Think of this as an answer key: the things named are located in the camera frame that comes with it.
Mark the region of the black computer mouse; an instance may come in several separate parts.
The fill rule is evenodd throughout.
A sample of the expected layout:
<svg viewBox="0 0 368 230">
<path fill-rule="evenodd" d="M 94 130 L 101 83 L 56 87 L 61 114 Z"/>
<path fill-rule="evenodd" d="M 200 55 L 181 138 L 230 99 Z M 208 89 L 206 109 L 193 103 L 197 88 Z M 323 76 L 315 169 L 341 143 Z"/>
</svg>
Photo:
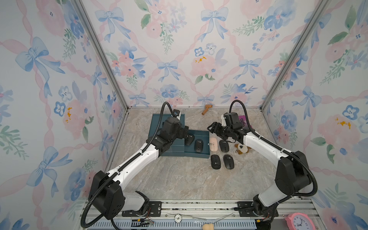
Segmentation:
<svg viewBox="0 0 368 230">
<path fill-rule="evenodd" d="M 216 154 L 211 155 L 211 166 L 215 170 L 219 170 L 221 168 L 221 160 L 220 157 Z"/>
<path fill-rule="evenodd" d="M 190 146 L 194 140 L 195 140 L 195 136 L 193 134 L 188 134 L 185 139 L 185 145 Z"/>
<path fill-rule="evenodd" d="M 194 145 L 194 150 L 197 153 L 201 153 L 203 151 L 204 148 L 204 142 L 201 139 L 197 139 L 195 140 L 195 145 Z"/>
<path fill-rule="evenodd" d="M 226 154 L 223 156 L 225 168 L 228 170 L 234 169 L 234 159 L 231 155 Z"/>
<path fill-rule="evenodd" d="M 226 140 L 220 140 L 219 147 L 220 147 L 220 150 L 224 153 L 227 153 L 230 150 L 229 143 Z"/>
</svg>

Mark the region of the pink computer mouse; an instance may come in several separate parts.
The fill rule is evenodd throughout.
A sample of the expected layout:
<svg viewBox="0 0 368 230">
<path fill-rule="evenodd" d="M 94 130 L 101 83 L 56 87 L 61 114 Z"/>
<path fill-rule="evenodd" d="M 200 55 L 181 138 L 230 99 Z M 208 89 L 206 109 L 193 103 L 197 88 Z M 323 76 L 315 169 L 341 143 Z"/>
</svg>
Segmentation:
<svg viewBox="0 0 368 230">
<path fill-rule="evenodd" d="M 209 138 L 209 149 L 211 152 L 218 150 L 218 140 L 215 137 Z"/>
</svg>

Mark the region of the teal drawer cabinet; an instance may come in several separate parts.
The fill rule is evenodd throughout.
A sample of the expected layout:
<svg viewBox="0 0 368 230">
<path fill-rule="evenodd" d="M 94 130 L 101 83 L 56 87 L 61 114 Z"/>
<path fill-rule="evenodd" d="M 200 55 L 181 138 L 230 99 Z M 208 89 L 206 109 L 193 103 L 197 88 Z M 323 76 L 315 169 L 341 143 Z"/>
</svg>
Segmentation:
<svg viewBox="0 0 368 230">
<path fill-rule="evenodd" d="M 151 145 L 159 151 L 159 156 L 168 151 L 172 144 L 175 142 L 177 131 L 180 127 L 184 127 L 181 121 L 172 116 L 168 116 L 164 121 L 160 123 L 160 127 L 156 135 L 151 134 L 146 143 L 153 138 Z"/>
</svg>

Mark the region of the teal bottom drawer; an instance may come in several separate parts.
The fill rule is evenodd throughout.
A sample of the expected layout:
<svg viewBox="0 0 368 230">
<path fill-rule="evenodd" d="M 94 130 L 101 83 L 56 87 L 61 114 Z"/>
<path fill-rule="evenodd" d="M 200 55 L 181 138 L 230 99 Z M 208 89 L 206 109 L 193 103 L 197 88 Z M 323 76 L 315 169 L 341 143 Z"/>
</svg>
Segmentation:
<svg viewBox="0 0 368 230">
<path fill-rule="evenodd" d="M 209 132 L 204 130 L 189 130 L 188 137 L 185 139 L 184 156 L 209 159 Z"/>
</svg>

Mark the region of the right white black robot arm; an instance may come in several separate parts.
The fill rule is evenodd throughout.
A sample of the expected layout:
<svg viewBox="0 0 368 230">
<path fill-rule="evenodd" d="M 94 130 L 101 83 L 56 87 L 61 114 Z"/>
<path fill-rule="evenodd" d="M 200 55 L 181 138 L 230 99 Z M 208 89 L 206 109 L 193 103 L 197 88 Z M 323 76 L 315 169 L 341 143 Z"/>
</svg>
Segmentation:
<svg viewBox="0 0 368 230">
<path fill-rule="evenodd" d="M 309 197 L 317 193 L 317 180 L 301 151 L 284 149 L 258 134 L 251 126 L 242 126 L 242 123 L 223 126 L 214 122 L 208 126 L 208 131 L 223 140 L 232 138 L 252 148 L 277 167 L 274 183 L 253 198 L 251 211 L 255 215 L 264 216 L 274 212 L 279 204 L 293 196 Z"/>
</svg>

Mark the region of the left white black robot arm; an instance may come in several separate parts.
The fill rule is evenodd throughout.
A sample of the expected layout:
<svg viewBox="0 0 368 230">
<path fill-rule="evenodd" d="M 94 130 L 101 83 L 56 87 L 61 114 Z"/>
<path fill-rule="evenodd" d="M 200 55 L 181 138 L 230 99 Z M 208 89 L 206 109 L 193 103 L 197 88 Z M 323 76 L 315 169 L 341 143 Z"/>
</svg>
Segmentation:
<svg viewBox="0 0 368 230">
<path fill-rule="evenodd" d="M 132 212 L 143 216 L 149 209 L 149 199 L 141 192 L 124 193 L 129 182 L 148 164 L 158 159 L 170 149 L 176 139 L 185 139 L 189 128 L 179 119 L 167 118 L 158 133 L 148 138 L 146 143 L 128 160 L 116 168 L 95 174 L 88 197 L 88 204 L 83 212 L 86 217 L 91 207 L 95 207 L 107 220 L 113 219 L 120 212 Z"/>
</svg>

